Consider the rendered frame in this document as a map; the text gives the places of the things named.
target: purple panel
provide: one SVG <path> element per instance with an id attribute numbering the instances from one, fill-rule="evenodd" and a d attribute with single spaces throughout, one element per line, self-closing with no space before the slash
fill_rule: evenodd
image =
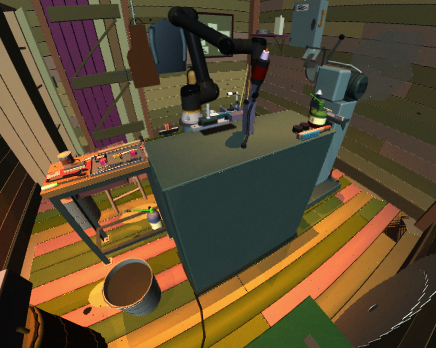
<path id="1" fill-rule="evenodd" d="M 77 2 L 73 0 L 67 0 L 68 5 L 76 5 Z M 90 43 L 91 48 L 88 45 L 88 40 L 86 38 L 86 33 L 83 29 L 82 22 L 85 21 L 72 21 L 72 22 L 61 22 L 61 23 L 51 23 L 45 8 L 47 6 L 64 6 L 64 0 L 41 0 L 42 7 L 44 9 L 45 16 L 47 18 L 47 22 L 49 24 L 50 30 L 53 35 L 53 39 L 56 43 L 56 47 L 59 52 L 59 56 L 62 60 L 62 64 L 64 66 L 66 75 L 69 79 L 70 86 L 74 92 L 74 96 L 77 100 L 79 108 L 84 117 L 86 126 L 88 127 L 91 137 L 95 143 L 97 148 L 102 148 L 110 145 L 111 143 L 117 141 L 125 141 L 125 136 L 122 137 L 114 137 L 110 139 L 104 139 L 102 141 L 95 141 L 92 136 L 92 132 L 95 130 L 96 125 L 101 120 L 102 115 L 107 111 L 110 104 L 113 102 L 114 98 L 112 95 L 112 91 L 110 86 L 106 86 L 108 92 L 104 90 L 102 87 L 94 87 L 87 88 L 83 90 L 75 90 L 73 84 L 71 83 L 71 79 L 74 77 L 76 69 L 83 62 L 84 58 L 88 55 L 92 46 L 97 42 L 95 28 L 93 26 L 92 21 L 90 22 L 92 27 L 86 28 L 87 30 L 91 30 L 93 32 L 95 40 L 93 43 Z M 78 76 L 84 76 L 87 74 L 95 74 L 98 72 L 106 72 L 104 68 L 103 58 L 101 55 L 100 48 L 98 48 L 85 66 L 81 69 L 81 72 Z M 107 117 L 107 120 L 102 125 L 101 129 L 106 129 L 112 126 L 121 125 L 121 121 L 118 115 L 118 111 L 116 107 L 112 110 L 111 114 Z"/>

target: bucket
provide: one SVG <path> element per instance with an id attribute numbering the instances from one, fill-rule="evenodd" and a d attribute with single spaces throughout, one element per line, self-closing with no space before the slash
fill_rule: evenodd
<path id="1" fill-rule="evenodd" d="M 147 262 L 128 259 L 116 265 L 106 276 L 103 298 L 112 308 L 142 317 L 159 304 L 161 289 Z"/>

